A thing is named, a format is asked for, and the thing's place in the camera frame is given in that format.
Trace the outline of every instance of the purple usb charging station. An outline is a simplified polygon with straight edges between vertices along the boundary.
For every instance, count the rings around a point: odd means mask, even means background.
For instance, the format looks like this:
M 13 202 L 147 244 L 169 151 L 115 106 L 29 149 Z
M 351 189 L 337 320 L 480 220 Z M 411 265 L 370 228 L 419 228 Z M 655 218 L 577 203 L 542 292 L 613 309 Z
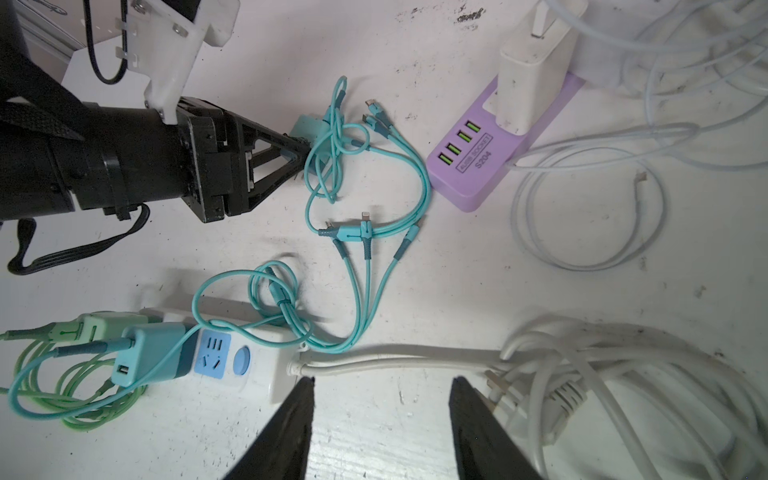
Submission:
M 507 174 L 507 159 L 525 153 L 582 85 L 584 80 L 567 73 L 560 94 L 531 130 L 513 135 L 483 108 L 496 91 L 494 78 L 427 157 L 432 186 L 460 210 L 477 210 Z

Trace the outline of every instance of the usb port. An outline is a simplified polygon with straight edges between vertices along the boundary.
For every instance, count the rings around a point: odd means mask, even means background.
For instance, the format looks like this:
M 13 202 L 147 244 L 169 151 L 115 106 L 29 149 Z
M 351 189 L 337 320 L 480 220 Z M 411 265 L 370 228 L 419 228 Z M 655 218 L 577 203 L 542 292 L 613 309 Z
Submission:
M 480 131 L 480 127 L 478 127 L 477 125 L 473 124 L 469 120 L 467 120 L 467 123 L 465 123 L 464 125 L 466 125 L 467 128 L 469 128 L 470 130 L 474 131 L 475 133 L 478 133 Z

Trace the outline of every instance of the teal usb charger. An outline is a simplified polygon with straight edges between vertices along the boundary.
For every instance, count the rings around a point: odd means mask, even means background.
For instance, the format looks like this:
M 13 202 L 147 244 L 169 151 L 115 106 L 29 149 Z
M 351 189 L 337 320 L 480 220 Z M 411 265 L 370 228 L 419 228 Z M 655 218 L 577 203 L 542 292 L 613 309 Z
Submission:
M 134 345 L 118 353 L 112 368 L 112 382 L 127 387 L 150 371 L 192 326 L 179 322 L 129 326 L 123 337 Z M 197 332 L 155 373 L 147 383 L 185 376 L 192 368 Z

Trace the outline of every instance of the white plastic bracket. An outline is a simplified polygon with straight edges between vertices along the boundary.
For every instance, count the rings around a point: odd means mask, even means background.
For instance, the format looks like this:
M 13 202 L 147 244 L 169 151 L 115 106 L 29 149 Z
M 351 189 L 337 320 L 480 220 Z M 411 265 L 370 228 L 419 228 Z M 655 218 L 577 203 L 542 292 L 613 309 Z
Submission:
M 175 125 L 181 97 L 205 41 L 222 47 L 232 36 L 240 0 L 201 0 L 194 22 L 162 0 L 134 0 L 128 9 L 128 69 L 150 78 L 145 104 Z

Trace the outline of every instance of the metal screw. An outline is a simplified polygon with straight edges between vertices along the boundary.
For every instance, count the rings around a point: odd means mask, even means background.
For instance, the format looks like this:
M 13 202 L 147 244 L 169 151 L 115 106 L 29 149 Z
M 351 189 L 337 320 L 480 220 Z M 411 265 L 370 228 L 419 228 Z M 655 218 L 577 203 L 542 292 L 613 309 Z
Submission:
M 182 38 L 186 38 L 187 35 L 189 35 L 189 32 L 185 30 L 184 27 L 182 27 L 178 23 L 174 23 L 174 31 L 179 35 L 181 35 Z
M 147 7 L 144 6 L 144 3 L 141 0 L 133 0 L 131 2 L 131 7 L 133 7 L 136 12 L 139 12 L 142 15 L 147 13 Z

